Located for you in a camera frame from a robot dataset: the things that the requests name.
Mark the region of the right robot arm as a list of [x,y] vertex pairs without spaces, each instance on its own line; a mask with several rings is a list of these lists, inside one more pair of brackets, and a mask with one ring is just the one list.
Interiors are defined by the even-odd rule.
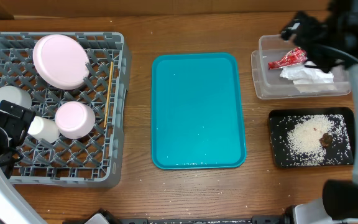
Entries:
[[288,208],[284,223],[358,223],[358,1],[331,1],[328,10],[323,22],[297,12],[280,35],[305,50],[318,69],[328,72],[341,61],[349,72],[356,109],[352,180],[327,180],[322,197]]

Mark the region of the red snack wrapper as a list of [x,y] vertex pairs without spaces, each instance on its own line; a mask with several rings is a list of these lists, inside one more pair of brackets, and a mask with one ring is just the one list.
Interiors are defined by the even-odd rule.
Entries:
[[298,65],[307,61],[306,51],[300,47],[297,47],[287,52],[280,60],[269,62],[268,69],[275,70],[283,67],[289,67],[292,65]]

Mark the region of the pink small bowl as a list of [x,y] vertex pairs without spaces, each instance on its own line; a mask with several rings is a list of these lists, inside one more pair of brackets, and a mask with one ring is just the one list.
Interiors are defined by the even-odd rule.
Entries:
[[95,121],[94,111],[76,101],[62,104],[55,113],[55,123],[60,133],[69,139],[86,136],[93,129]]

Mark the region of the grey dishwasher rack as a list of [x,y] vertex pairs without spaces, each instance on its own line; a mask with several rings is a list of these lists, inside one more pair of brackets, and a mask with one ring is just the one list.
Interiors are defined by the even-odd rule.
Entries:
[[[32,98],[37,116],[54,119],[62,104],[76,101],[95,113],[93,129],[79,139],[60,136],[54,143],[27,136],[19,152],[12,184],[62,187],[114,187],[121,178],[124,103],[129,87],[131,52],[118,32],[71,32],[88,55],[84,84],[62,90],[48,84],[36,71],[32,55],[41,32],[0,32],[0,87],[15,86]],[[114,61],[110,108],[104,127],[110,62]]]

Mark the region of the white napkin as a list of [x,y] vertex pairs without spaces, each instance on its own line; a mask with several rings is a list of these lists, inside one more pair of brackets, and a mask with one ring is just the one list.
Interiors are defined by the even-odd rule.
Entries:
[[284,67],[280,77],[292,80],[301,93],[337,90],[333,85],[334,75],[331,72],[324,73],[320,69],[308,68],[306,65],[314,65],[314,63],[307,61],[305,65],[300,63]]

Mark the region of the grey small bowl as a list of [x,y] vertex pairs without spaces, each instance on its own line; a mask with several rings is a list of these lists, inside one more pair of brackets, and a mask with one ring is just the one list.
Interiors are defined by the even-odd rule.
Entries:
[[14,86],[4,86],[0,88],[0,102],[2,100],[9,101],[28,109],[32,106],[32,98],[30,94],[25,90]]

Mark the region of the white round plate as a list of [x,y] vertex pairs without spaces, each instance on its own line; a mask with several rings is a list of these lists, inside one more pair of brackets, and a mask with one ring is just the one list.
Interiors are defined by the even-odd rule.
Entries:
[[38,74],[50,85],[73,90],[84,84],[90,62],[84,48],[71,37],[51,34],[37,41],[33,62]]

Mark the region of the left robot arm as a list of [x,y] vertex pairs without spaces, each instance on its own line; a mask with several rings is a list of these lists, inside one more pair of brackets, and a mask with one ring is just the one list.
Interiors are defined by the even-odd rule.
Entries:
[[0,223],[45,223],[9,182],[35,113],[6,100],[0,102]]

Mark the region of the white cup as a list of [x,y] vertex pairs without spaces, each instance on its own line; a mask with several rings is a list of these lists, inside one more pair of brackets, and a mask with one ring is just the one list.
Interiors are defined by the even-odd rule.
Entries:
[[34,117],[27,133],[37,140],[44,139],[49,143],[54,143],[60,136],[56,123],[40,116]]

